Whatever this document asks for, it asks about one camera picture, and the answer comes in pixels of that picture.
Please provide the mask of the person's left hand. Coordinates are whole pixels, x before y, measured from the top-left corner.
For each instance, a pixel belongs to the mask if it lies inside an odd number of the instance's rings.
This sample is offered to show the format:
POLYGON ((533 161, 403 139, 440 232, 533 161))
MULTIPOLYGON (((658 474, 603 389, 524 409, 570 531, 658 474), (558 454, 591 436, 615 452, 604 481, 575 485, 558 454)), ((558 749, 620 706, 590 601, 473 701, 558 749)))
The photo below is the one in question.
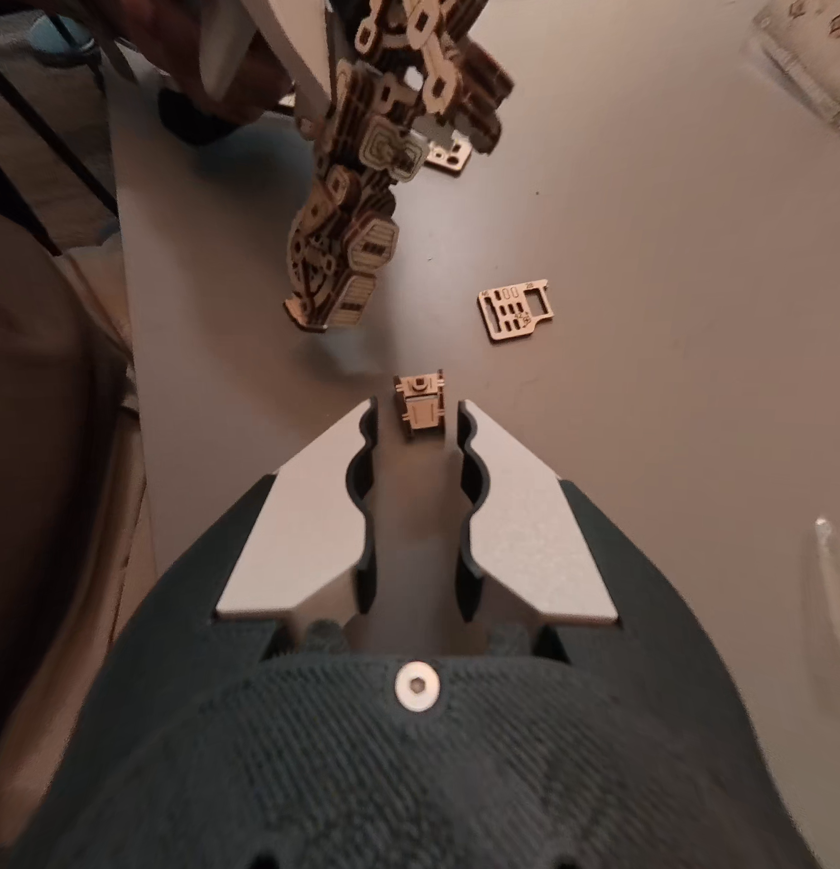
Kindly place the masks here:
POLYGON ((288 72, 262 43, 249 48, 224 97, 211 98, 200 75, 200 27, 181 2, 121 1, 114 16, 121 35, 207 114, 233 124, 251 124, 292 92, 288 72))

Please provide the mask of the slotted wooden puzzle piece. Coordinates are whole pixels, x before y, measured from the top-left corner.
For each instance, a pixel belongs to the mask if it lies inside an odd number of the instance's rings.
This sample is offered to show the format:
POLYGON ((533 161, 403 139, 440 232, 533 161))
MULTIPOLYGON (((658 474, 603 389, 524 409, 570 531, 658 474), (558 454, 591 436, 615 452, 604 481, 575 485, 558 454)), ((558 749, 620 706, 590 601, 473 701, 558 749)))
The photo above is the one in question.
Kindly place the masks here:
POLYGON ((547 279, 482 290, 477 295, 477 305, 493 343, 529 337, 540 323, 555 316, 548 298, 547 279))

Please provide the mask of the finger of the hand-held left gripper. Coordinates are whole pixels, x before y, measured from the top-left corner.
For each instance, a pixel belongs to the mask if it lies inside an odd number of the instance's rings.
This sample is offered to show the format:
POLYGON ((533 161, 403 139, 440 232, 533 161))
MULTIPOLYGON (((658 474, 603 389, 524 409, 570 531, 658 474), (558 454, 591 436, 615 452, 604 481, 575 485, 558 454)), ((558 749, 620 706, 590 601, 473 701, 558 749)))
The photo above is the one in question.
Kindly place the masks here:
POLYGON ((332 71, 323 1, 260 1, 256 27, 294 85, 295 113, 325 119, 332 105, 332 71))
POLYGON ((257 33, 242 1, 202 1, 199 67, 208 96, 226 96, 257 33))

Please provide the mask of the wooden robot model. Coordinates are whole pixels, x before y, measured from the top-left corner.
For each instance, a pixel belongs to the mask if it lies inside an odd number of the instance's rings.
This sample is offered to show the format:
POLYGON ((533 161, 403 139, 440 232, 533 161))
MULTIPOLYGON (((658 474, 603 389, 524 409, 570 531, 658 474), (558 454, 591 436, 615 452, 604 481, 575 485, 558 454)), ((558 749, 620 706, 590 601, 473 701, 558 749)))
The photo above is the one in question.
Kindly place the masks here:
POLYGON ((306 332, 352 328, 394 258, 394 187, 413 180, 433 146, 501 138, 498 110, 514 82, 471 36, 484 1, 345 2, 328 15, 330 107, 295 112, 313 143, 307 200, 288 234, 292 294, 284 308, 306 332))

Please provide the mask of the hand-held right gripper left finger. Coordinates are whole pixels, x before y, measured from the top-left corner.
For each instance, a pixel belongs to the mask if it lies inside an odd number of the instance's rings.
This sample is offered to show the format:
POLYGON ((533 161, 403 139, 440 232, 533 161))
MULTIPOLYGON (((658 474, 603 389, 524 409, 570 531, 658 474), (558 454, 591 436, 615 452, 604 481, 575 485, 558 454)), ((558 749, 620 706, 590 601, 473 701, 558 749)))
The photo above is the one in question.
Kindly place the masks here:
POLYGON ((356 405, 274 474, 216 604, 224 620, 349 622, 377 591, 378 402, 356 405))

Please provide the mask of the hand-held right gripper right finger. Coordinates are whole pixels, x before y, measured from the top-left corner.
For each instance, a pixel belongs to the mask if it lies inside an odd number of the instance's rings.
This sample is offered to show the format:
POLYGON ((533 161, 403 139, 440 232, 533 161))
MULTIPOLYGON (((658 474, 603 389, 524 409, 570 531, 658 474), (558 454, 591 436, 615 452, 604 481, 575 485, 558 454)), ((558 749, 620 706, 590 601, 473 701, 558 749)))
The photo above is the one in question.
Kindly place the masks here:
POLYGON ((456 600, 486 625, 612 625, 619 614, 562 479, 470 400, 457 412, 461 524, 456 600))

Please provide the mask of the person's leg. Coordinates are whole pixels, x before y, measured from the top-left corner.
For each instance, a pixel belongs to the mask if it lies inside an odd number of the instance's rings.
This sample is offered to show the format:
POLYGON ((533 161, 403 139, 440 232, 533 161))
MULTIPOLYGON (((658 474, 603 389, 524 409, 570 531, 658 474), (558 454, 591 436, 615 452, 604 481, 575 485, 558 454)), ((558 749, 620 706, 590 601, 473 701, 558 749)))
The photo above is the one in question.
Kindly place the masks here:
POLYGON ((54 257, 0 215, 0 845, 156 581, 138 413, 121 235, 54 257))

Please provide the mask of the clear plastic packet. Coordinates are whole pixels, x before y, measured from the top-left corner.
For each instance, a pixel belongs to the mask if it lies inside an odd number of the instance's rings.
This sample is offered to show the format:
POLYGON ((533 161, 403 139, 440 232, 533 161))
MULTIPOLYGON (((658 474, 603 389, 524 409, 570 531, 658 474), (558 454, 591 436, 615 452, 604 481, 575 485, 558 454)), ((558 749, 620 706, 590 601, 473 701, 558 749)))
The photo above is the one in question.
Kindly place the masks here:
POLYGON ((806 105, 840 134, 840 1, 768 1, 754 33, 806 105))

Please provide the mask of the small wooden model block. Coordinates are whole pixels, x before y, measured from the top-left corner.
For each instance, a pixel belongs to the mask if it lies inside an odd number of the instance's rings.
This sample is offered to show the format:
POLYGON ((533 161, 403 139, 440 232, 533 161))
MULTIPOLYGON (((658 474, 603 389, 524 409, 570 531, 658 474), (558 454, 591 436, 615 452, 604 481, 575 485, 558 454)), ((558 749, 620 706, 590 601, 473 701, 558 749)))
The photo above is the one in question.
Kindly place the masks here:
POLYGON ((445 375, 442 368, 422 375, 394 375, 394 400, 404 434, 446 432, 445 375))

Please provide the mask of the small wooden puzzle piece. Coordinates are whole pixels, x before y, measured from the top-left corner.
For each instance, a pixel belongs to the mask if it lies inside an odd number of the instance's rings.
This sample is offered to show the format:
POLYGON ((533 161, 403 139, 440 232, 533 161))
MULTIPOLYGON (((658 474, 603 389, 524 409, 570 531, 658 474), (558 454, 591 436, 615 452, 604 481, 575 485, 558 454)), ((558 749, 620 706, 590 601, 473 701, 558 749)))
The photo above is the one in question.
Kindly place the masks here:
POLYGON ((431 139, 428 144, 424 167, 450 177, 459 177, 474 153, 469 139, 460 133, 455 133, 447 141, 431 139))

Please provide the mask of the teal office chair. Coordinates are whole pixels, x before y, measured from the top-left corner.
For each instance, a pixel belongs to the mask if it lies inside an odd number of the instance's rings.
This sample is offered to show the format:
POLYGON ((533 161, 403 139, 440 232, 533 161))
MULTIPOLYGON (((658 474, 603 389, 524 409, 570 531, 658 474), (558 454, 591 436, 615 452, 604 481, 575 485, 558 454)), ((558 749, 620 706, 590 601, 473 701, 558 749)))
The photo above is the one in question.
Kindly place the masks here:
POLYGON ((99 64, 100 51, 88 29, 65 16, 41 14, 28 29, 24 45, 47 68, 99 64))

